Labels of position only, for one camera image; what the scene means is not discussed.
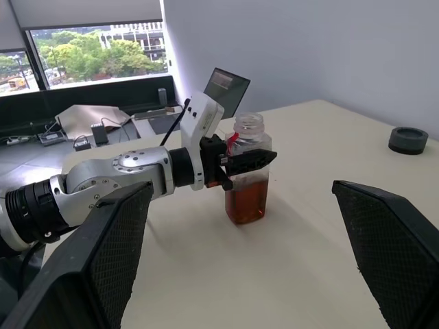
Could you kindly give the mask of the dark grey round puck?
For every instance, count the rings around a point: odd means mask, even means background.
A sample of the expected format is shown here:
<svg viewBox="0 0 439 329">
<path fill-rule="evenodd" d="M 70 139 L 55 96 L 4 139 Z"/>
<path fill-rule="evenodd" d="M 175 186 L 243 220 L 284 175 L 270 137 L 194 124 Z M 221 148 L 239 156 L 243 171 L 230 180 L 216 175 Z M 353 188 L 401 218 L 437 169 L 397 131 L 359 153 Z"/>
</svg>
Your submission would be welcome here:
<svg viewBox="0 0 439 329">
<path fill-rule="evenodd" d="M 413 127 L 396 127 L 391 131 L 388 147 L 396 153 L 419 155 L 424 152 L 428 133 Z"/>
</svg>

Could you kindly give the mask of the beige cardboard sheet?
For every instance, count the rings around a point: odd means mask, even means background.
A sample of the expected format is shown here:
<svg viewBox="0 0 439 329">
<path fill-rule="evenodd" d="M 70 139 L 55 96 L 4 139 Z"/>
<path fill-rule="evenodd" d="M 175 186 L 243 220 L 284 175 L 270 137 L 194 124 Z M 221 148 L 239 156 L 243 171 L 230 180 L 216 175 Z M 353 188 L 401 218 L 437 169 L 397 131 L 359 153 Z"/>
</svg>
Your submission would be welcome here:
<svg viewBox="0 0 439 329">
<path fill-rule="evenodd" d="M 130 116 L 115 106 L 72 105 L 55 116 L 58 125 L 70 141 L 79 136 L 91 136 L 91 126 L 103 123 L 106 127 L 120 127 Z"/>
</svg>

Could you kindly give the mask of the white roller blind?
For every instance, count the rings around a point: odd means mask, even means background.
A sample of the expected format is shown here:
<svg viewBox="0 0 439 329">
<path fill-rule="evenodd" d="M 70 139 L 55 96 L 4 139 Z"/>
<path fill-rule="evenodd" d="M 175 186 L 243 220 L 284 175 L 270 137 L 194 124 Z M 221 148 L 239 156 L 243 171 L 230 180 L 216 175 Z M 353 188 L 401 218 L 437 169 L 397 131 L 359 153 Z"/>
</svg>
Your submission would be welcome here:
<svg viewBox="0 0 439 329">
<path fill-rule="evenodd" d="M 23 50 L 25 29 L 162 19 L 160 0 L 0 0 L 0 51 Z"/>
</svg>

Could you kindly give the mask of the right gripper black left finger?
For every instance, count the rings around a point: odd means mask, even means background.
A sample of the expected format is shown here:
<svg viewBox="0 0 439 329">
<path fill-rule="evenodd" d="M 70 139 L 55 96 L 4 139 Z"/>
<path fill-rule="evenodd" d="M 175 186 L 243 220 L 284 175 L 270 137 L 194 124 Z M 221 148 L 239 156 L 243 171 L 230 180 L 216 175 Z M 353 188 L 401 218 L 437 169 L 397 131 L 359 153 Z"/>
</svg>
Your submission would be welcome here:
<svg viewBox="0 0 439 329">
<path fill-rule="evenodd" d="M 151 182 L 103 198 L 51 254 L 0 329 L 121 329 L 137 276 Z"/>
</svg>

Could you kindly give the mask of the plastic bottle with amber liquid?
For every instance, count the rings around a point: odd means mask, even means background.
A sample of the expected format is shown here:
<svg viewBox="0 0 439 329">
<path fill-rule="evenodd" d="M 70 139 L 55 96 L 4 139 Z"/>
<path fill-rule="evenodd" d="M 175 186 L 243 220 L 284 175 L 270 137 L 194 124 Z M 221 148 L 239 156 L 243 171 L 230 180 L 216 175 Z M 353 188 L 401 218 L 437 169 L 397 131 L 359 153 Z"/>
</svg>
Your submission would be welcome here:
<svg viewBox="0 0 439 329">
<path fill-rule="evenodd" d="M 226 137 L 229 156 L 237 156 L 253 149 L 272 148 L 272 138 L 265 132 L 263 116 L 258 113 L 237 115 L 233 132 Z M 264 217 L 269 168 L 267 165 L 231 178 L 233 189 L 225 194 L 225 209 L 234 224 L 244 225 Z"/>
</svg>

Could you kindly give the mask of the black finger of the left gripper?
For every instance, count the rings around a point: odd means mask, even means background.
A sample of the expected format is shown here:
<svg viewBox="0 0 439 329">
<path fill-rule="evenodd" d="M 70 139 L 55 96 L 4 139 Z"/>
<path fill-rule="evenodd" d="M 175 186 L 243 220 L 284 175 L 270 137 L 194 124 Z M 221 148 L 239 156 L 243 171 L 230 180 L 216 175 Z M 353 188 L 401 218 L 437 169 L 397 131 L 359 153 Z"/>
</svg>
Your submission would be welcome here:
<svg viewBox="0 0 439 329">
<path fill-rule="evenodd" d="M 224 167 L 227 176 L 231 177 L 262 169 L 268 166 L 276 157 L 277 153 L 275 151 L 253 149 L 239 155 L 228 156 Z"/>
</svg>

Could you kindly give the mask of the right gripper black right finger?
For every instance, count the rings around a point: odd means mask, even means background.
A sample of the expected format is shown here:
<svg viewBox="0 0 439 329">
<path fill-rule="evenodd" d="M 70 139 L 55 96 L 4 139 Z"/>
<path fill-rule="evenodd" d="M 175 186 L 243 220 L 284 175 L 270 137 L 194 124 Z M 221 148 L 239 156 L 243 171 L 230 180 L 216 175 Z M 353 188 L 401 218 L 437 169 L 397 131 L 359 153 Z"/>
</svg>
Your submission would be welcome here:
<svg viewBox="0 0 439 329">
<path fill-rule="evenodd" d="M 390 329 L 439 329 L 439 229 L 408 199 L 336 180 L 357 268 Z"/>
</svg>

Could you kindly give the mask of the dark grey laptop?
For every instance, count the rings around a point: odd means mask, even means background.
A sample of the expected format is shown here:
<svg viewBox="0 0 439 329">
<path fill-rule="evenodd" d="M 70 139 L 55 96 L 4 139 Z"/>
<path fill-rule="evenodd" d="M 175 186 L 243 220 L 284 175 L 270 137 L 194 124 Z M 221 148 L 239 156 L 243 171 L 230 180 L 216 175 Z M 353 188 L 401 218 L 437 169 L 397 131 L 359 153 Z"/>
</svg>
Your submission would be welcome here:
<svg viewBox="0 0 439 329">
<path fill-rule="evenodd" d="M 250 80 L 223 69 L 214 68 L 204 94 L 224 108 L 223 119 L 233 117 L 243 99 Z"/>
</svg>

